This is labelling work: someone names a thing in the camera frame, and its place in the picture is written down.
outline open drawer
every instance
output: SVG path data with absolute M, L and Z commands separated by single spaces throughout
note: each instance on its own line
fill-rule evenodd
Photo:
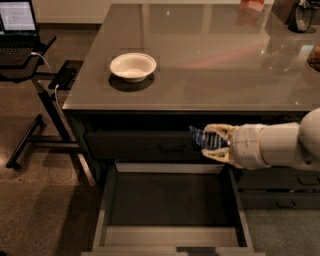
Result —
M 255 255 L 231 169 L 121 162 L 108 165 L 92 253 Z

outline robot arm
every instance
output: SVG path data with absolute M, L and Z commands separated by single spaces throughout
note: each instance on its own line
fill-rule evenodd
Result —
M 204 130 L 228 141 L 225 148 L 202 149 L 204 156 L 216 161 L 249 170 L 271 166 L 320 170 L 320 109 L 308 113 L 300 124 L 210 124 Z

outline gray countertop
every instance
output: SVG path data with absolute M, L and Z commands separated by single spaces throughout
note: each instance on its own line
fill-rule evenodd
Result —
M 291 32 L 265 4 L 113 4 L 63 106 L 65 111 L 310 111 L 320 72 L 307 57 L 320 36 Z M 153 77 L 112 76 L 128 52 L 157 61 Z

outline white bowl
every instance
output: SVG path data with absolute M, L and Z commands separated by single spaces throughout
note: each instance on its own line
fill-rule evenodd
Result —
M 156 61 L 143 53 L 126 53 L 111 61 L 110 70 L 128 82 L 140 82 L 156 69 Z

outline laptop screen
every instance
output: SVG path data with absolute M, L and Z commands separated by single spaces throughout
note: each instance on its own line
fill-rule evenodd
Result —
M 28 1 L 0 1 L 0 34 L 36 31 L 32 6 Z

